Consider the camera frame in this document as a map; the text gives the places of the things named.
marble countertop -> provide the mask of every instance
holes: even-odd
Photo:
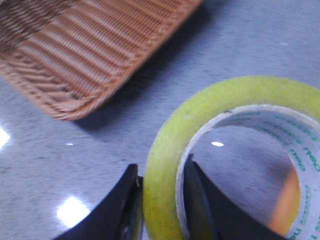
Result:
[[[1,78],[0,239],[52,239],[70,226],[57,216],[66,200],[73,197],[91,211],[128,164],[137,163],[143,176],[162,124],[211,84],[275,75],[320,88],[319,13],[318,0],[206,0],[111,102],[74,122],[47,116]],[[256,133],[248,134],[243,140],[233,130],[220,130],[215,138],[224,147],[218,154],[242,169],[261,158],[266,170],[253,167],[245,179],[233,172],[230,181],[228,167],[217,160],[216,181],[266,223],[290,163],[273,140],[262,145]],[[268,178],[273,185],[266,186]]]

woven basket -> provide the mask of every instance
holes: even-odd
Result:
[[[202,0],[0,0],[0,74],[47,114],[108,101]]]

roll of tape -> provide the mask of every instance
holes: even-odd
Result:
[[[183,103],[160,129],[144,177],[144,215],[152,240],[188,238],[183,204],[186,158],[206,132],[243,126],[269,134],[297,171],[300,207],[286,237],[320,239],[320,90],[275,76],[222,81]]]

tape core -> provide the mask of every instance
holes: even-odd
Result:
[[[199,139],[226,126],[255,129],[276,139],[287,152],[300,186],[300,206],[286,237],[290,240],[320,239],[320,124],[291,108],[277,105],[246,105],[227,110],[204,124],[181,156],[176,175],[176,209],[182,233],[189,238],[183,199],[184,166]]]

